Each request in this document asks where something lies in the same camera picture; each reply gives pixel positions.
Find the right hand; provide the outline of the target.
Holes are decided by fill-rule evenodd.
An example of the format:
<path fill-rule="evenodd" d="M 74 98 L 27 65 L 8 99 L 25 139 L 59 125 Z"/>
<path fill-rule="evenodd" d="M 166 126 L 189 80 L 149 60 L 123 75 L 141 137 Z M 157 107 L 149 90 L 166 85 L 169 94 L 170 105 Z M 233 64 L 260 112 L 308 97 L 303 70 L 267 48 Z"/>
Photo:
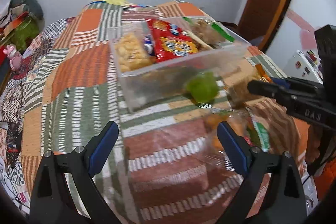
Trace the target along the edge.
<path fill-rule="evenodd" d="M 323 128 L 310 125 L 307 133 L 307 147 L 305 161 L 307 164 L 313 163 L 320 155 L 319 146 L 321 145 Z"/>

